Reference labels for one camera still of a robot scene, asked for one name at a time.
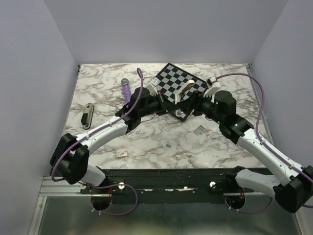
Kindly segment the white stapler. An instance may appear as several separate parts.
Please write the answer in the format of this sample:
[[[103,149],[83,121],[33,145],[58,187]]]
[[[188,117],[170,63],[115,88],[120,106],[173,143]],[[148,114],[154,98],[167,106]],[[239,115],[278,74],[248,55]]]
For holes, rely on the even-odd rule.
[[[184,85],[182,85],[177,92],[175,93],[175,104],[178,106],[178,103],[181,102],[184,96],[190,91],[190,89],[194,86],[194,80],[188,80]]]

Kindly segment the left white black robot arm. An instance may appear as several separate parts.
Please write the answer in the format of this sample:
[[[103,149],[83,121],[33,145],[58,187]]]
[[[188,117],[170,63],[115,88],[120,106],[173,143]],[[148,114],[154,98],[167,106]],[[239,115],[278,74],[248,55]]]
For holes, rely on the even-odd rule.
[[[83,182],[91,185],[97,193],[104,193],[109,186],[105,173],[98,167],[89,165],[89,157],[97,149],[115,138],[134,130],[144,116],[163,115],[175,110],[176,105],[161,94],[151,95],[146,88],[137,88],[130,102],[123,106],[109,121],[97,128],[74,136],[64,134],[50,160],[51,178],[56,175],[70,185]]]

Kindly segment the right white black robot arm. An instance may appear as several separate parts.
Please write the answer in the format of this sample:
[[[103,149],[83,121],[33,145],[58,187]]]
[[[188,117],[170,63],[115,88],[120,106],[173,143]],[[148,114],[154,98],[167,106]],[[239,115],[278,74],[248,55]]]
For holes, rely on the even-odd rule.
[[[205,115],[219,125],[222,135],[258,159],[271,175],[245,168],[225,179],[225,187],[235,192],[249,188],[276,200],[286,211],[295,213],[313,195],[313,167],[303,167],[262,138],[249,121],[236,113],[236,99],[228,91],[218,91],[214,98],[194,92],[181,104],[185,112]]]

